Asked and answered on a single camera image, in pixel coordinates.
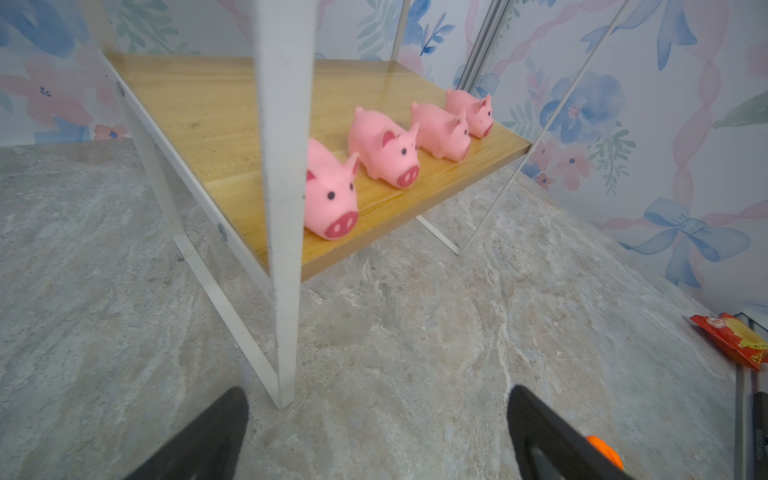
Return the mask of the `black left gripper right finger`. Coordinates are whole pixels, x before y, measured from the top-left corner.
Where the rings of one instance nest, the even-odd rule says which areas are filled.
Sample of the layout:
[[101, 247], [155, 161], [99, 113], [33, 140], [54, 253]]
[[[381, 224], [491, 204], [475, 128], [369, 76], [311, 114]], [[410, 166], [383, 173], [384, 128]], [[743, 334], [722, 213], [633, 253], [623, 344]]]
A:
[[629, 477], [523, 385], [510, 391], [507, 423], [523, 479]]

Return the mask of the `pink pig toy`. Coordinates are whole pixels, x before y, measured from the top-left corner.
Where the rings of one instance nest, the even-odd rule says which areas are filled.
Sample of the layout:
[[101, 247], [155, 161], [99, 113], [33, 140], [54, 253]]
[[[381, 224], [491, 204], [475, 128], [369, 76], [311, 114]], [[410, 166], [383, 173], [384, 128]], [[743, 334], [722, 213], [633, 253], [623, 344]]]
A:
[[482, 98], [475, 98], [466, 91], [448, 89], [445, 92], [444, 109], [455, 115], [464, 110], [469, 133], [477, 139], [486, 138], [494, 125], [490, 94], [486, 94]]
[[342, 163], [321, 142], [309, 139], [304, 226], [326, 240], [349, 234], [359, 219], [355, 178], [359, 154]]
[[410, 106], [413, 127], [419, 124], [416, 144], [434, 158], [463, 161], [471, 145], [466, 109], [448, 112], [431, 103], [412, 102]]
[[348, 152], [358, 153], [368, 177], [406, 189], [418, 178], [417, 122], [405, 130], [384, 113], [357, 106], [348, 132]]

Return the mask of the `orange green toy car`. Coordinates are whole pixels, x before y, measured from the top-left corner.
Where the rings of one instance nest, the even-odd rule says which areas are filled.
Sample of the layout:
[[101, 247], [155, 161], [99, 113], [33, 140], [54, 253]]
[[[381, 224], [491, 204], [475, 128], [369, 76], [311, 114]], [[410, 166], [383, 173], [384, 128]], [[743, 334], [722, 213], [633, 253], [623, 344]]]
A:
[[619, 470], [625, 470], [624, 462], [620, 455], [603, 439], [596, 435], [589, 435], [586, 437], [586, 440]]

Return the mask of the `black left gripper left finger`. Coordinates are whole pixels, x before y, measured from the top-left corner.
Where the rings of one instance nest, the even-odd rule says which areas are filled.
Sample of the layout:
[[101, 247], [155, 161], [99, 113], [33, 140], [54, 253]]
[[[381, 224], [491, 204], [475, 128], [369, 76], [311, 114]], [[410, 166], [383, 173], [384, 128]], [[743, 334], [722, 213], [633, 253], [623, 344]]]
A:
[[248, 423], [249, 405], [232, 387], [153, 456], [130, 479], [232, 479]]

